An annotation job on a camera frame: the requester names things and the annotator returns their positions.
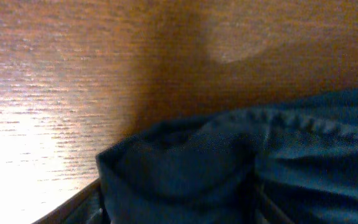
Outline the navy blue shorts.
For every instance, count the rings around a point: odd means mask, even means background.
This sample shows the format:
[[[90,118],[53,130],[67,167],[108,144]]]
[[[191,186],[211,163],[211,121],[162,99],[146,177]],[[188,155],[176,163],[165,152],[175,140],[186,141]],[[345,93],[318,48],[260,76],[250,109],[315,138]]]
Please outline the navy blue shorts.
[[[114,223],[358,223],[358,90],[170,120],[97,155]]]

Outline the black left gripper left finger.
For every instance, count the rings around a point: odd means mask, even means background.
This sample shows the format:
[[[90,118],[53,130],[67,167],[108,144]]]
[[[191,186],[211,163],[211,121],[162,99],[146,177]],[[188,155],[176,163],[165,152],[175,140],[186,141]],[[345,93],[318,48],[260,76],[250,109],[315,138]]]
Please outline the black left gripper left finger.
[[[96,179],[34,224],[110,224],[100,180]]]

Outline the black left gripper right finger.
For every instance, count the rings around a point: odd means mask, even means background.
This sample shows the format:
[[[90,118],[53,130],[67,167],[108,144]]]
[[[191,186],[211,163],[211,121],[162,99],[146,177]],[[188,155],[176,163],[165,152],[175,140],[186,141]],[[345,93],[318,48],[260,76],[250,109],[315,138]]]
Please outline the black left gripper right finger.
[[[263,191],[263,187],[254,185],[256,224],[295,224]]]

